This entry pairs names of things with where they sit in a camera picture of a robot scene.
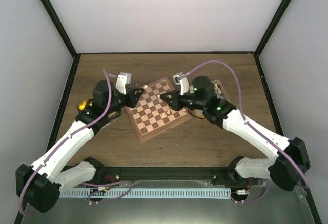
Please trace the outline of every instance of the wooden tabletop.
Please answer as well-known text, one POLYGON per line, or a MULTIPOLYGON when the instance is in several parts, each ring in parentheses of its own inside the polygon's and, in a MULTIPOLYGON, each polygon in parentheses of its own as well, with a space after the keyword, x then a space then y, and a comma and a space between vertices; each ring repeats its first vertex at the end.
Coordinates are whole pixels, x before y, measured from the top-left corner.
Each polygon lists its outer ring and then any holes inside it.
MULTIPOLYGON (((105 79, 102 69, 112 74, 132 73, 132 84, 143 86, 165 76, 172 80, 172 75, 186 73, 212 59, 222 59, 236 72, 245 114, 274 131, 252 54, 87 54, 81 56, 57 139, 74 121, 76 105, 89 98, 96 83, 105 79)), ((190 75, 189 82, 200 75, 221 81, 230 102, 238 106, 236 83, 228 69, 208 64, 190 75)), ((107 166, 224 167, 236 156, 264 158, 259 150, 237 135, 195 118, 141 143, 125 109, 117 121, 86 143, 68 165, 80 163, 89 156, 107 166)))

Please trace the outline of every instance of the black metal frame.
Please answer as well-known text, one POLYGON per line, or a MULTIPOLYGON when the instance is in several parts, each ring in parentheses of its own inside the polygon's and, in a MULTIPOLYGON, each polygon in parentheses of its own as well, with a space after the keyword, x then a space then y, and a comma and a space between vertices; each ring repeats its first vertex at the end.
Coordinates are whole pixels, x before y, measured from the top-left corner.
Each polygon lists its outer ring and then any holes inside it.
MULTIPOLYGON (((254 59, 256 66, 258 68, 258 72, 262 81, 263 89, 266 95, 266 99, 269 104, 271 116, 276 128, 276 132, 283 135, 283 130, 281 127, 281 124, 278 119, 278 115, 274 106, 274 102, 272 100, 270 90, 267 84, 267 81, 265 80, 264 72, 261 67, 261 63, 259 60, 259 56, 261 52, 263 51, 264 47, 266 46, 267 42, 269 41, 272 33, 274 32, 276 26, 278 25, 280 19, 282 18, 285 10, 287 9, 289 3, 291 0, 282 0, 274 17, 272 18, 265 34, 263 35, 257 49, 255 52, 249 51, 249 52, 130 52, 130 53, 80 53, 77 54, 75 51, 63 25, 61 24, 54 8, 51 5, 50 0, 41 0, 43 6, 47 10, 51 20, 53 21, 56 29, 58 30, 62 40, 64 41, 67 49, 71 53, 73 57, 73 63, 71 66, 71 70, 69 73, 69 77, 65 86, 65 90, 62 96, 62 99, 60 101, 58 113, 55 119, 55 123, 51 132, 51 136, 48 142, 47 150, 49 150, 56 142, 57 134, 59 131, 60 123, 63 118, 64 110, 67 104, 67 100, 71 91, 71 87, 73 85, 75 73, 78 67, 78 62, 80 60, 81 54, 236 54, 236 53, 251 53, 254 54, 254 59)), ((223 172, 227 170, 227 168, 222 167, 196 167, 196 168, 189 168, 189 167, 181 167, 181 168, 162 168, 162 167, 106 167, 108 171, 115 171, 115 173, 120 175, 120 179, 128 179, 128 180, 151 180, 151 179, 163 179, 163 180, 181 180, 181 179, 196 179, 196 180, 212 180, 213 181, 213 174, 215 172, 217 174, 220 174, 220 172, 223 172)), ((238 187, 236 184, 229 185, 227 182, 224 182, 223 179, 220 179, 221 181, 217 182, 217 185, 222 182, 222 185, 226 185, 227 187, 238 187)), ((316 209, 315 203, 313 201, 312 195, 310 190, 307 190, 307 202, 310 206, 312 216, 314 218, 315 223, 321 223, 318 211, 316 209)), ((18 213, 15 223, 21 223, 22 222, 22 215, 18 213)))

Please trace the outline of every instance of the chessboard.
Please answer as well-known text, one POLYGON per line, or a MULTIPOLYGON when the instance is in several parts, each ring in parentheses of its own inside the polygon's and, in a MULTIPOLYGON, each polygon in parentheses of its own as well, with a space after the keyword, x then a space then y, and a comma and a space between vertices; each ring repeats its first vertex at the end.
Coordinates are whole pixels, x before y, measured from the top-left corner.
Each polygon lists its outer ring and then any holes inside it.
POLYGON ((128 116, 141 142, 191 118, 185 109, 174 111, 158 98, 160 94, 175 89, 167 77, 146 86, 136 107, 134 109, 126 107, 128 116))

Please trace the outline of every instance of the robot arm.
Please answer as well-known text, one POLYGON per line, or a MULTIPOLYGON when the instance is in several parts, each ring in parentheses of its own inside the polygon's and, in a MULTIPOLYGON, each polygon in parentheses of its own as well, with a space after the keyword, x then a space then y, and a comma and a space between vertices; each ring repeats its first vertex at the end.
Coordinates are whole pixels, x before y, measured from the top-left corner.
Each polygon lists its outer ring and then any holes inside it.
MULTIPOLYGON (((175 83, 181 84, 181 89, 164 93, 160 98, 176 111, 182 108, 202 111, 207 121, 242 137, 266 155, 266 159, 238 157, 237 160, 233 160, 237 176, 271 179, 282 189, 293 190, 301 179, 299 173, 276 148, 245 123, 236 106, 218 98, 214 84, 207 77, 195 78, 192 83, 194 93, 190 93, 187 78, 179 80, 181 76, 182 73, 173 76, 175 83)), ((310 168, 308 153, 302 140, 299 138, 290 140, 278 135, 248 117, 246 121, 284 151, 303 173, 310 168)))
POLYGON ((121 73, 117 77, 115 86, 110 82, 112 98, 107 113, 90 127, 85 127, 86 124, 95 121, 105 112, 108 103, 108 83, 106 80, 97 83, 93 90, 93 96, 77 106, 79 114, 65 135, 45 155, 33 162, 31 166, 23 164, 16 170, 16 191, 18 196, 21 195, 27 180, 40 166, 42 167, 26 190, 24 200, 42 213, 53 207, 60 193, 64 193, 76 185, 90 181, 97 176, 97 172, 103 168, 103 164, 94 158, 87 158, 75 167, 63 172, 62 170, 72 156, 91 140, 100 129, 120 117, 122 107, 135 107, 144 89, 126 87, 126 84, 129 84, 130 81, 131 74, 121 73), (82 130, 72 136, 71 134, 78 129, 82 130))

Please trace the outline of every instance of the white wall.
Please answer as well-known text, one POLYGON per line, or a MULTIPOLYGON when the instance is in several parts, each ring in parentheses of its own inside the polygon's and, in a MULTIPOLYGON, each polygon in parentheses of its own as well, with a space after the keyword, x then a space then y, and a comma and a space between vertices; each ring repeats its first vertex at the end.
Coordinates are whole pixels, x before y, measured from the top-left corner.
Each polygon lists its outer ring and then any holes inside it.
POLYGON ((77 52, 253 51, 281 0, 51 0, 77 52))
POLYGON ((285 134, 306 142, 306 174, 328 223, 328 0, 292 0, 260 59, 285 134))
POLYGON ((15 171, 49 140, 72 58, 39 0, 0 0, 0 222, 18 212, 15 171))

